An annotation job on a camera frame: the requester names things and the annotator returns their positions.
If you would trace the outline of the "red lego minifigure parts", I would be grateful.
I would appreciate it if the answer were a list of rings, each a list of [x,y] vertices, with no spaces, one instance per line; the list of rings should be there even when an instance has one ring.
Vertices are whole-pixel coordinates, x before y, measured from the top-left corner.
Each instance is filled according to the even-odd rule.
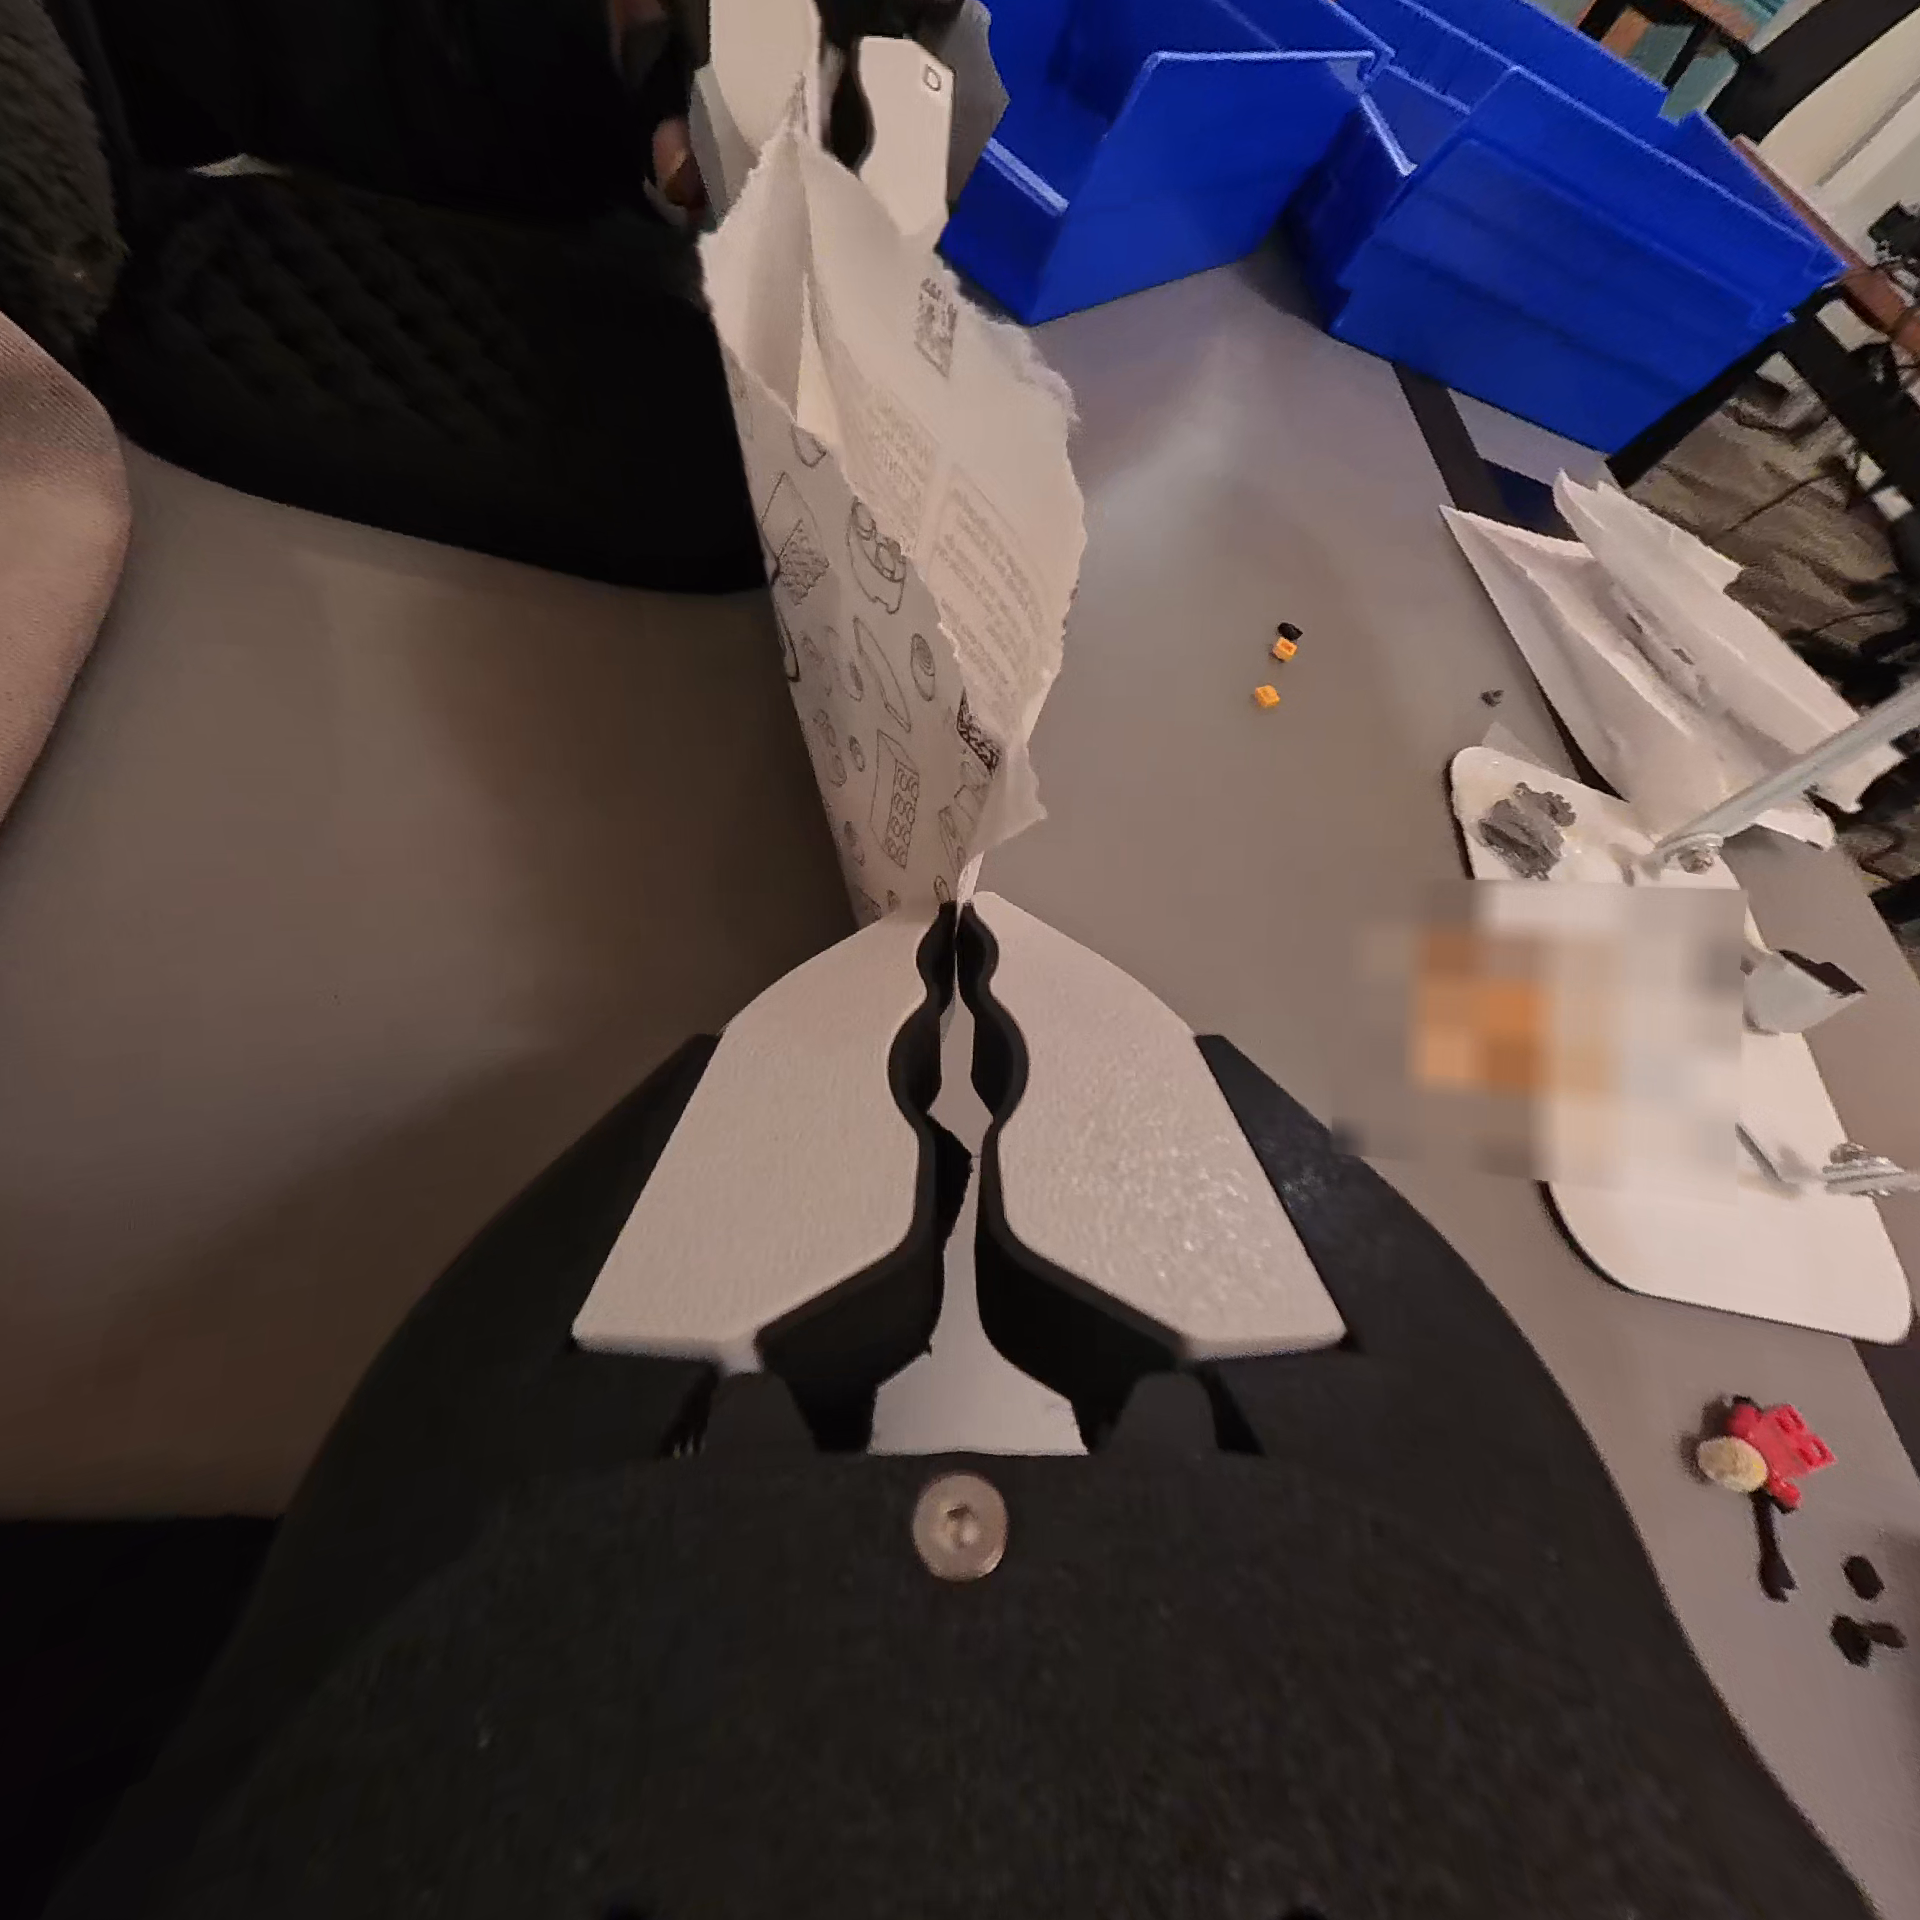
[[[1693,1443],[1696,1475],[1739,1498],[1793,1513],[1811,1476],[1837,1465],[1834,1448],[1793,1404],[1729,1400]]]

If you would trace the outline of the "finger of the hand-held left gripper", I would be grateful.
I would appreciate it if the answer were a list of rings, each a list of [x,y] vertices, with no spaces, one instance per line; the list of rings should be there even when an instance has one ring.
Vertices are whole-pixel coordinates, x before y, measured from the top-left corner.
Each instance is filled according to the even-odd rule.
[[[889,211],[952,211],[1000,124],[983,3],[820,3],[824,145]]]
[[[783,130],[820,143],[826,41],[815,3],[708,3],[704,22],[689,134],[711,233]]]

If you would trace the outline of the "white book stand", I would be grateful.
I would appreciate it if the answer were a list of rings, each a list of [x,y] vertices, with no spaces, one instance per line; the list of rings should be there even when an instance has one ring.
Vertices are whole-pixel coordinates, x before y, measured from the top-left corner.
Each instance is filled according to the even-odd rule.
[[[1778,772],[1739,788],[1664,839],[1648,846],[1632,866],[1634,881],[1658,886],[1669,870],[1706,874],[1714,866],[1725,842],[1756,826],[1778,802],[1803,795],[1835,772],[1845,772],[1861,758],[1888,746],[1916,727],[1919,686],[1907,684],[1882,707],[1861,714],[1850,727],[1824,739],[1818,748],[1786,763]],[[1840,1006],[1840,998],[1824,976],[1768,948],[1756,936],[1743,946],[1745,1024],[1752,1034],[1773,1040],[1799,1039]],[[1919,1175],[1897,1161],[1872,1155],[1859,1144],[1840,1142],[1823,1163],[1813,1163],[1787,1146],[1754,1134],[1745,1121],[1735,1138],[1761,1167],[1773,1188],[1783,1193],[1823,1193],[1850,1198],[1888,1198],[1916,1193]]]

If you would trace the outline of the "person's dark sherpa jacket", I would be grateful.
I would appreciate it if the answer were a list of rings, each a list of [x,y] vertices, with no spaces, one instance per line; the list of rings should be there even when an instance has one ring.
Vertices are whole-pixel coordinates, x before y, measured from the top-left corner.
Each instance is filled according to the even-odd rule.
[[[128,249],[80,65],[42,3],[3,6],[3,308],[75,371]]]

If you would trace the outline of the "white printed paper bag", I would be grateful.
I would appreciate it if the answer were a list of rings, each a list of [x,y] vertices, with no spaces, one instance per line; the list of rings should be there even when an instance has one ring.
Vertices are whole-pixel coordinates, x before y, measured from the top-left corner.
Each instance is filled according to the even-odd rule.
[[[1731,586],[1739,567],[1610,484],[1561,474],[1555,506],[1591,570],[1573,671],[1588,752],[1651,832],[1674,832],[1859,721]]]
[[[1585,600],[1591,570],[1573,537],[1533,536],[1517,526],[1460,510],[1442,510],[1463,559],[1506,625],[1536,680],[1547,707],[1571,732],[1585,761],[1601,775],[1588,752],[1605,752],[1601,723],[1573,671],[1573,612]]]

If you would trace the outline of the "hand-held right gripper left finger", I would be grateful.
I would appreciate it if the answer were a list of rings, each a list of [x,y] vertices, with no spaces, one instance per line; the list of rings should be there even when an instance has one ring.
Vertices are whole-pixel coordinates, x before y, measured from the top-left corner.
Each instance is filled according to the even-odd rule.
[[[900,911],[753,1000],[711,1046],[571,1342],[779,1380],[828,1454],[931,1353],[975,1152],[938,1116],[959,911]]]

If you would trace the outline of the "large blue plastic bin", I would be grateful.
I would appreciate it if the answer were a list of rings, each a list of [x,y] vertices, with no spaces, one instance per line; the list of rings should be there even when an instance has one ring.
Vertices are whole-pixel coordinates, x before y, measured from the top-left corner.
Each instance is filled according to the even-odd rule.
[[[1331,3],[1000,3],[989,48],[943,255],[1024,324],[1256,252],[1389,60]]]

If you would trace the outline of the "blue plastic bin with paper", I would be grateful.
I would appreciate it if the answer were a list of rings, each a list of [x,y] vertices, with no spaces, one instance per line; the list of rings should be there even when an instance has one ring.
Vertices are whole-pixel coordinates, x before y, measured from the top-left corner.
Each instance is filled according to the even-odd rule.
[[[1617,454],[1840,259],[1704,114],[1525,3],[1359,3],[1385,47],[1284,212],[1328,331]]]

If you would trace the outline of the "white rounded board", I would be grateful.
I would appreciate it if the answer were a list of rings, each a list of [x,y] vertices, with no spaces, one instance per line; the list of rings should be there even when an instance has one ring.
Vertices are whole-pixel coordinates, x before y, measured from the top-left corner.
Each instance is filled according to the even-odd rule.
[[[1578,816],[1547,881],[1517,881],[1474,846],[1512,787],[1561,793]],[[1490,746],[1458,752],[1448,793],[1473,875],[1471,932],[1517,978],[1520,1138],[1573,1246],[1643,1299],[1895,1344],[1913,1292],[1883,1198],[1773,1188],[1737,1122],[1823,1163],[1840,1122],[1808,1034],[1745,1024],[1743,946],[1759,937],[1737,881],[1632,866],[1651,838],[1628,804]]]

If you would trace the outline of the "white paper parts bag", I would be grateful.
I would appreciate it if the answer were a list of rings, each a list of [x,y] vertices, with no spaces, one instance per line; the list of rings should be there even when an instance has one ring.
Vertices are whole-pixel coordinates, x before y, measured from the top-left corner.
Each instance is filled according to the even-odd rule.
[[[969,898],[1045,816],[1085,554],[1073,399],[816,129],[795,80],[703,240],[783,673],[857,926]]]

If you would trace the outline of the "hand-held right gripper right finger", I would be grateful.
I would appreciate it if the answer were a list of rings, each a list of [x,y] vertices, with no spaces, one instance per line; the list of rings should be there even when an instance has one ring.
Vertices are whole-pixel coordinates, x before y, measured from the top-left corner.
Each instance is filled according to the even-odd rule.
[[[1099,1449],[1145,1379],[1327,1353],[1347,1324],[1186,1019],[1002,896],[956,923],[995,1352]]]

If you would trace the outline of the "clear plastic parts bag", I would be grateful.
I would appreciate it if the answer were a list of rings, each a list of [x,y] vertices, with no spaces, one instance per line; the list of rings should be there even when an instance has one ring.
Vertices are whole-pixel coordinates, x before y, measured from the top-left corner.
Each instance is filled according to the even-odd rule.
[[[1473,842],[1512,878],[1547,881],[1576,826],[1578,812],[1561,793],[1515,784],[1479,816]]]

